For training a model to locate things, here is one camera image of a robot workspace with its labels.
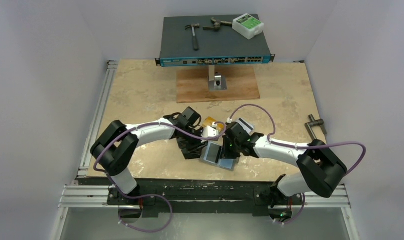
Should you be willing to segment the black credit card stack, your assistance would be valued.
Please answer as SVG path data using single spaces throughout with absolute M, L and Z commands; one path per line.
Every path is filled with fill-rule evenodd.
M 202 141 L 191 137 L 178 137 L 176 141 L 186 160 L 199 159 L 202 155 L 202 150 L 208 144 L 207 141 Z

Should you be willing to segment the grey card holder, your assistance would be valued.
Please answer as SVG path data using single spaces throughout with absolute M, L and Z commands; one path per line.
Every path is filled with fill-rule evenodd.
M 202 163 L 215 166 L 217 168 L 233 171 L 235 166 L 239 163 L 239 158 L 227 158 L 223 156 L 223 147 L 213 141 L 207 141 L 201 151 L 199 160 Z

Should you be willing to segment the single black credit card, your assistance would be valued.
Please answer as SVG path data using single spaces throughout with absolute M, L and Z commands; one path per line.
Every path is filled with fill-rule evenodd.
M 206 161 L 212 164 L 217 164 L 222 147 L 220 145 L 211 144 L 206 151 Z

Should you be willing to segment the orange credit card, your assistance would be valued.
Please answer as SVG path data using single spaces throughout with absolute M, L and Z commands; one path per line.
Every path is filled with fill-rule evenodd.
M 217 120 L 215 120 L 214 118 L 212 118 L 212 117 L 207 117 L 204 121 L 203 121 L 203 123 L 202 123 L 202 125 L 201 125 L 202 127 L 211 127 L 211 128 L 214 128 L 214 129 L 217 129 L 218 128 L 218 124 L 217 124 Z

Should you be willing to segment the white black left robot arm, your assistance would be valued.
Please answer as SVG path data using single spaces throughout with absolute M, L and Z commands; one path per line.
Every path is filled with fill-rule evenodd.
M 201 115 L 191 107 L 151 123 L 126 125 L 115 120 L 95 141 L 90 154 L 117 186 L 120 199 L 132 205 L 140 194 L 140 187 L 128 169 L 135 150 L 148 143 L 176 139 L 186 160 L 198 159 L 208 144 L 201 139 L 203 128 L 197 128 L 201 121 Z

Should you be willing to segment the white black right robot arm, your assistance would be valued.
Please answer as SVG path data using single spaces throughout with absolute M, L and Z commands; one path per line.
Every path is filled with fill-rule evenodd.
M 346 165 L 321 140 L 311 143 L 272 141 L 262 133 L 247 133 L 237 122 L 227 125 L 225 136 L 231 141 L 234 152 L 246 157 L 276 160 L 299 169 L 273 184 L 270 196 L 278 204 L 306 192 L 330 198 L 348 172 Z

